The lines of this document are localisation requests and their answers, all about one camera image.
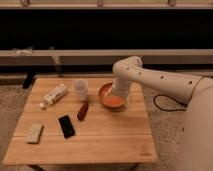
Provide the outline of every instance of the table leg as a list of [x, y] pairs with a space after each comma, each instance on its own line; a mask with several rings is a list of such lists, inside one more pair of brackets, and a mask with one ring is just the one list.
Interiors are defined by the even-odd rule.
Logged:
[[28, 165], [31, 169], [35, 170], [35, 171], [45, 171], [42, 167], [40, 167], [39, 165]]
[[137, 171], [138, 170], [138, 168], [140, 167], [140, 163], [135, 163], [134, 165], [133, 165], [133, 167], [132, 167], [132, 171]]

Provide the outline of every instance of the black wall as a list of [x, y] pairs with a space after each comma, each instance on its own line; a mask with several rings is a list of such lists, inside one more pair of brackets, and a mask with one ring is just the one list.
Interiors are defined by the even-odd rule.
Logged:
[[1, 10], [0, 50], [213, 48], [213, 10]]

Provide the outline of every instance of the bottle cap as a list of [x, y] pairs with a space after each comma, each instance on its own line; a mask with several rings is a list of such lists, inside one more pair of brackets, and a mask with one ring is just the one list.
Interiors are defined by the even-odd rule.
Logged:
[[44, 103], [40, 103], [38, 106], [39, 106], [41, 109], [45, 109], [45, 108], [46, 108], [46, 105], [45, 105]]

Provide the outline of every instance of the small bottle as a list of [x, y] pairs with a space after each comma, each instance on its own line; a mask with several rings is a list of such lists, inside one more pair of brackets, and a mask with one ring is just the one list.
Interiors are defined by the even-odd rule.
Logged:
[[39, 104], [41, 109], [45, 109], [48, 105], [53, 105], [68, 92], [67, 87], [64, 84], [59, 84], [56, 88], [50, 91], [44, 96], [43, 102]]

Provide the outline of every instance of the black phone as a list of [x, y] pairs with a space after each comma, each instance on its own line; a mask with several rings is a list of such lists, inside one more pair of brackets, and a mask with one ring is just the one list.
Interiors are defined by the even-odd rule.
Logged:
[[75, 135], [75, 130], [73, 128], [72, 122], [68, 115], [60, 117], [58, 120], [60, 122], [61, 129], [64, 134], [64, 138], [69, 138], [69, 137]]

